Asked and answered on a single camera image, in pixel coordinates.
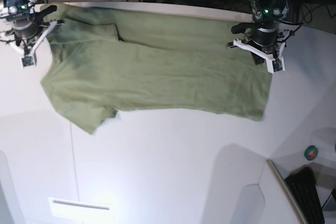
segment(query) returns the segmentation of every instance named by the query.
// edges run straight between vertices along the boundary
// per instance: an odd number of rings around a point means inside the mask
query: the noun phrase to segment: black keyboard
[[[314,172],[305,167],[285,179],[309,224],[324,224],[320,199],[316,191]]]

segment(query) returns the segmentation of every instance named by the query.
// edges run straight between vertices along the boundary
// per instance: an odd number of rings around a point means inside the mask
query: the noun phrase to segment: cloth
[[[41,84],[88,133],[118,110],[185,108],[261,120],[271,74],[228,49],[236,22],[57,4],[53,63]]]

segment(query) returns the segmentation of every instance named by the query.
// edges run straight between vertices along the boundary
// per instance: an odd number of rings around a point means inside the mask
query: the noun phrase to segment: electronic equipment
[[[251,5],[254,22],[232,27],[233,34],[244,34],[245,39],[235,39],[228,47],[250,51],[255,64],[266,62],[270,73],[285,70],[282,51],[292,33],[288,30],[280,31],[279,24],[300,25],[283,20],[289,11],[288,0],[251,0]]]
[[[36,13],[34,6],[39,3],[42,3],[42,0],[0,0],[0,19],[11,26],[11,30],[0,33],[0,38],[22,55],[23,67],[36,64],[35,51],[38,46],[56,26],[63,24],[62,20],[44,23],[43,18],[56,11],[56,6],[49,6]],[[250,51],[255,64],[266,62],[270,73],[285,70],[282,51],[287,39],[295,34],[302,23],[286,21],[289,0],[250,0],[250,3],[253,23],[241,23],[232,27],[232,33],[244,34],[244,39],[237,38],[229,42],[228,47]],[[281,30],[281,23],[297,25],[298,28],[292,31]]]
[[[324,224],[313,170],[306,166],[285,179],[308,224]]]
[[[10,24],[11,30],[0,32],[0,38],[17,50],[21,57],[22,67],[36,64],[35,51],[46,36],[61,20],[43,22],[43,18],[57,10],[55,5],[34,11],[34,6],[41,0],[0,0],[0,19]]]

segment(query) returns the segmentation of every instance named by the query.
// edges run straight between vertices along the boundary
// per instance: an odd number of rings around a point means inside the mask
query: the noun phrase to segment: white panel
[[[50,224],[38,220],[31,220],[31,219],[26,219],[26,224]]]
[[[259,224],[306,223],[280,178],[276,176],[270,162],[267,162],[259,183],[265,198],[265,209]]]
[[[25,218],[54,224],[49,196],[77,198],[69,123],[53,112],[0,118],[0,149],[6,154]]]
[[[0,151],[0,223],[25,224],[5,154]]]
[[[245,186],[238,199],[231,224],[258,224],[265,208],[265,199],[259,185]]]
[[[85,223],[112,224],[119,222],[117,205],[89,204],[73,200],[49,198],[52,215]]]

